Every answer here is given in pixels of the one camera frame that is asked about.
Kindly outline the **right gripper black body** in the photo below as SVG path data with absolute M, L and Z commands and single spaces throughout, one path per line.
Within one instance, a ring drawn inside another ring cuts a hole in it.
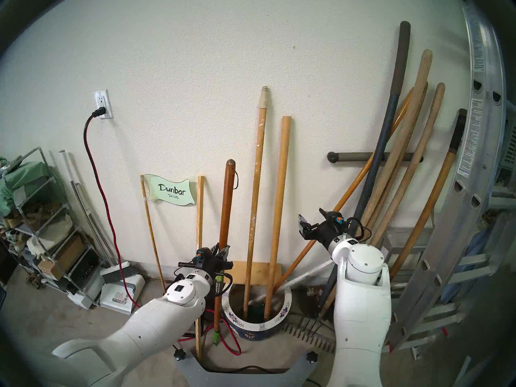
M 332 218 L 313 225 L 313 231 L 308 232 L 308 240 L 329 246 L 338 236 L 348 233 L 352 220 L 352 217 L 345 219 L 341 213 L 333 213 Z

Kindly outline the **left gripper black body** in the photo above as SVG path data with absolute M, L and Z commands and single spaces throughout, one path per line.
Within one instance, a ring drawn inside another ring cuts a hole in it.
M 212 248 L 199 248 L 191 264 L 193 271 L 189 274 L 189 279 L 204 279 L 208 284 L 213 284 L 217 276 L 225 277 L 226 271 L 233 269 L 234 266 L 233 262 L 225 257 L 225 247 L 220 248 L 218 256 L 212 256 Z

